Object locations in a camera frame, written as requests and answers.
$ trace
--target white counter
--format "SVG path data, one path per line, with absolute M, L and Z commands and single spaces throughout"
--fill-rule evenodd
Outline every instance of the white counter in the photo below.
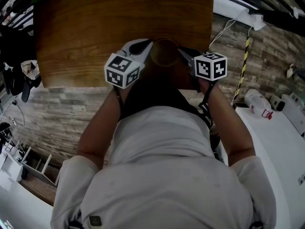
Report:
M 277 203 L 277 229 L 299 229 L 305 222 L 305 140 L 282 112 L 271 120 L 256 117 L 249 108 L 237 108 L 262 159 Z
M 17 162 L 21 158 L 15 147 L 9 145 L 9 148 L 3 147 L 0 154 L 0 186 L 9 191 L 12 182 L 21 181 L 23 165 Z

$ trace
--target black strap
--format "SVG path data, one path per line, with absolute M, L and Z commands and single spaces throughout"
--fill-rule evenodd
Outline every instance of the black strap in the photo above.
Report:
M 216 81 L 213 81 L 213 82 L 210 82 L 210 86 L 208 88 L 208 90 L 206 91 L 205 95 L 204 95 L 204 98 L 202 100 L 203 103 L 207 103 L 208 102 L 208 98 L 210 96 L 210 93 L 211 93 L 211 90 L 213 89 L 213 87 L 216 85 L 217 83 L 217 80 Z
M 204 116 L 203 121 L 206 123 L 206 125 L 208 126 L 209 129 L 211 129 L 211 127 L 213 126 L 213 121 L 212 121 L 212 117 L 210 115 L 209 106 L 206 102 L 208 101 L 211 90 L 216 85 L 216 83 L 217 83 L 217 80 L 214 82 L 210 82 L 210 86 L 209 86 L 208 90 L 206 91 L 202 102 L 198 105 L 203 111 L 203 116 Z
M 263 229 L 263 228 L 264 228 L 263 223 L 260 221 L 256 221 L 253 224 L 251 224 L 249 229 Z
M 119 101 L 119 104 L 120 104 L 120 108 L 121 108 L 121 113 L 122 113 L 123 108 L 124 108 L 124 104 L 123 104 L 123 101 L 122 101 L 122 97 L 121 97 L 120 91 L 119 91 L 117 86 L 113 86 L 113 89 L 114 89 L 114 91 L 116 93 L 116 97 L 118 98 L 118 101 Z

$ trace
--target floor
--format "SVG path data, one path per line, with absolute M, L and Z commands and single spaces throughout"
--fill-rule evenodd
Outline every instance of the floor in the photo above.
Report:
M 225 25 L 227 18 L 214 15 L 211 39 Z M 249 28 L 235 23 L 223 33 L 212 46 L 212 52 L 228 57 L 228 76 L 220 81 L 222 91 L 231 101 L 239 81 L 244 61 L 244 48 Z M 285 70 L 291 63 L 305 68 L 305 38 L 272 26 L 260 31 L 250 31 L 250 46 L 244 83 L 237 101 L 249 88 L 255 88 L 269 99 L 273 94 L 289 94 L 304 91 L 305 83 L 299 78 L 286 79 Z M 108 89 L 94 88 L 53 88 L 41 85 L 32 89 L 27 103 L 18 97 L 24 118 L 18 107 L 11 105 L 2 121 L 13 125 L 14 137 L 31 145 L 47 158 L 51 153 L 51 164 L 61 166 L 65 159 L 75 155 L 80 135 L 88 122 L 103 103 Z M 195 91 L 182 90 L 188 101 L 197 106 L 203 95 Z

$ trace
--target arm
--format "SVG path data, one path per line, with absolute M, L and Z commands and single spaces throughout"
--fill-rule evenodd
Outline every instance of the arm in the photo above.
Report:
M 129 91 L 130 87 L 120 90 L 123 103 Z M 104 157 L 110 146 L 120 115 L 120 104 L 116 93 L 112 90 L 81 135 L 77 155 L 90 159 L 99 169 L 102 169 Z
M 208 81 L 198 79 L 203 94 Z M 241 118 L 228 103 L 218 85 L 214 86 L 207 101 L 220 139 L 228 154 L 229 166 L 249 156 L 255 156 L 251 135 Z

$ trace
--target white t-shirt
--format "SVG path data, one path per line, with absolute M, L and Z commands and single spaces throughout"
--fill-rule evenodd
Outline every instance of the white t-shirt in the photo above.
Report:
M 53 229 L 249 229 L 276 222 L 275 197 L 260 158 L 228 167 L 213 156 L 196 115 L 165 106 L 118 124 L 110 164 L 75 156 L 63 163 Z M 102 226 L 90 223 L 98 216 Z

